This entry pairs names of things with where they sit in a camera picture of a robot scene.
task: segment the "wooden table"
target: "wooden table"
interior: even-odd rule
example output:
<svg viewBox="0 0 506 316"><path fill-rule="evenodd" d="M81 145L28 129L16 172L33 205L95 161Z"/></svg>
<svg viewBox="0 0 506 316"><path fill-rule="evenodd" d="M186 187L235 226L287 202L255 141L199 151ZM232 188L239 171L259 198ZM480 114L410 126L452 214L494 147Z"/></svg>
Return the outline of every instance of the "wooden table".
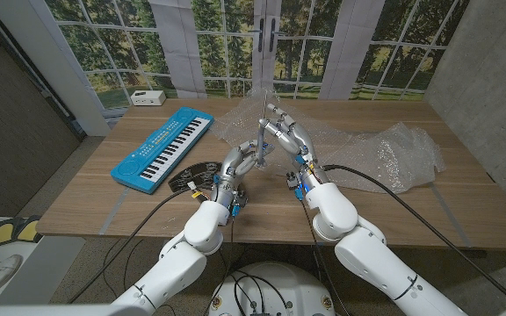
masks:
<svg viewBox="0 0 506 316"><path fill-rule="evenodd" d="M132 107L54 201L38 224L45 235L126 237L171 192L164 183L148 195L116 183L110 171L134 151L179 107L190 106L218 118L239 99L177 100L161 107ZM400 196L457 246L506 249L506 196L442 119L423 102L286 100L312 118L345 131L383 131L402 121L421 127L442 148L447 170L437 174L435 188L415 187ZM197 162L221 162L230 146L206 133L171 173ZM234 241L312 243L305 214L281 176L249 172L244 183L249 202L235 219ZM444 243L386 194L342 188L359 214L378 226L388 245L442 248ZM176 197L140 230L139 236L172 237L198 209L198 203ZM107 217L116 211L109 226ZM310 211L313 217L316 212ZM229 226L221 227L229 241Z"/></svg>

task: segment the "cable connector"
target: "cable connector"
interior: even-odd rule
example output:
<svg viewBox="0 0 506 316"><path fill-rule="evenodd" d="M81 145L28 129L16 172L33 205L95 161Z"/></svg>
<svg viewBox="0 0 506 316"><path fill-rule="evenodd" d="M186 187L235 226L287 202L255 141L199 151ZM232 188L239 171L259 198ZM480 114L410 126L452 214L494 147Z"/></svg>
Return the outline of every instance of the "cable connector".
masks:
<svg viewBox="0 0 506 316"><path fill-rule="evenodd" d="M200 203L210 199L206 194L204 194L204 192L197 190L197 186L193 181L190 181L186 185L188 185L192 191L192 198L196 198Z"/></svg>
<svg viewBox="0 0 506 316"><path fill-rule="evenodd" d="M241 210L241 206L239 205L234 205L234 208L232 209L232 216L235 217L237 216L237 214L239 214L239 211Z"/></svg>
<svg viewBox="0 0 506 316"><path fill-rule="evenodd" d="M296 156L296 161L299 162L300 164L306 163L306 161L304 160L304 158L302 158L302 156L300 156L300 155Z"/></svg>
<svg viewBox="0 0 506 316"><path fill-rule="evenodd" d="M286 174L286 184L288 184L288 190L294 190L300 185L298 178L293 172Z"/></svg>
<svg viewBox="0 0 506 316"><path fill-rule="evenodd" d="M186 185L188 185L191 190L196 190L197 189L197 185L194 184L194 181L190 181Z"/></svg>
<svg viewBox="0 0 506 316"><path fill-rule="evenodd" d="M304 195L302 194L302 190L300 188L294 189L294 195L299 201L304 199Z"/></svg>

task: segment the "gray wall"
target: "gray wall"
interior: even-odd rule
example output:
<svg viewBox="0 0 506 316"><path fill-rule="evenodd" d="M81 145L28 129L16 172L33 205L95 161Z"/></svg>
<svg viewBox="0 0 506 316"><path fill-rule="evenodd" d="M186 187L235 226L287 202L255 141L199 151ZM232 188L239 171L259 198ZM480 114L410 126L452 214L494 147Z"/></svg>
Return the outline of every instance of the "gray wall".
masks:
<svg viewBox="0 0 506 316"><path fill-rule="evenodd" d="M470 2L424 98L506 192L506 1Z"/></svg>

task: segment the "window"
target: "window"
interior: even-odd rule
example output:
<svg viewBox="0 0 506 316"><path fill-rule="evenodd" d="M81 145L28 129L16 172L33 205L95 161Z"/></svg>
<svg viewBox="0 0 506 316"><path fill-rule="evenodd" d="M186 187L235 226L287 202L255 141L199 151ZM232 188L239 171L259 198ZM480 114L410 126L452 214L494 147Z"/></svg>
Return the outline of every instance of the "window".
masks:
<svg viewBox="0 0 506 316"><path fill-rule="evenodd" d="M274 90L285 98L317 98L342 0L282 0Z"/></svg>
<svg viewBox="0 0 506 316"><path fill-rule="evenodd" d="M386 0L350 99L423 99L468 3Z"/></svg>
<svg viewBox="0 0 506 316"><path fill-rule="evenodd" d="M192 0L208 97L243 97L251 89L254 0Z"/></svg>
<svg viewBox="0 0 506 316"><path fill-rule="evenodd" d="M177 97L147 0L46 0L97 92L103 113L126 108L135 90Z"/></svg>

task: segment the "floor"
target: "floor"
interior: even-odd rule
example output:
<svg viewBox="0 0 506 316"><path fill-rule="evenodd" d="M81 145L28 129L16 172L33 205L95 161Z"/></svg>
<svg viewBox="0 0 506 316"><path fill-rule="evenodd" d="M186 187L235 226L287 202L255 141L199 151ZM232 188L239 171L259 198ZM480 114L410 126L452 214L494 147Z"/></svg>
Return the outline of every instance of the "floor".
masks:
<svg viewBox="0 0 506 316"><path fill-rule="evenodd" d="M86 138L25 206L19 216L43 214L102 139ZM239 217L236 218L235 225L240 225ZM55 292L52 303L66 303L102 266L108 250L112 246L119 247L119 244L115 245L116 241L116 239L88 238ZM124 283L129 286L154 265L164 242L163 239L131 241L117 260L105 271L106 280L112 289L108 289L105 280L100 277L76 302L112 302L124 291ZM498 315L506 310L506 297L453 252L408 248L397 248L394 252L469 315ZM333 248L325 247L323 253L339 297L345 303L350 315L403 315L401 310L384 294L343 268L335 258ZM233 244L230 247L229 244L225 244L222 255L231 262L239 258L237 267L253 262L276 260L289 262L317 275L314 250L309 246ZM472 252L469 255L473 257L476 264L506 287L506 252ZM223 273L224 266L220 254L210 255L206 270L199 280L171 298L168 304L174 308L176 315L201 315L207 308L213 290ZM325 276L323 279L323 283L329 287L329 283L325 282ZM346 315L336 298L334 302L338 314ZM155 315L171 314L172 311L167 307L161 307L155 313Z"/></svg>

